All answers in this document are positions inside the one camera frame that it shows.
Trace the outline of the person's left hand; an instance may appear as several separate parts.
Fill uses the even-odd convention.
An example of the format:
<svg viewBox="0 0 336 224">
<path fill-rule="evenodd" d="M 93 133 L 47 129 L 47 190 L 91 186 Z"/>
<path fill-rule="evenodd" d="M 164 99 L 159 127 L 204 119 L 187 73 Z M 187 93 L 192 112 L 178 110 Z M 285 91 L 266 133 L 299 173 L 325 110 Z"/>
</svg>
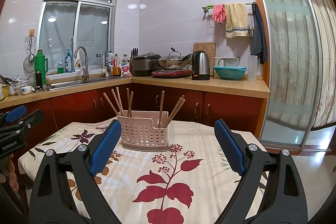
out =
<svg viewBox="0 0 336 224">
<path fill-rule="evenodd" d="M 15 166 L 13 161 L 11 160 L 14 157 L 13 154 L 9 155 L 8 158 L 8 164 L 7 164 L 7 172 L 9 173 L 9 176 L 6 177 L 3 174 L 0 175 L 0 183 L 3 184 L 5 182 L 9 183 L 9 186 L 12 188 L 14 192 L 17 192 L 19 190 L 19 185 L 17 182 L 17 175 L 15 174 Z"/>
</svg>

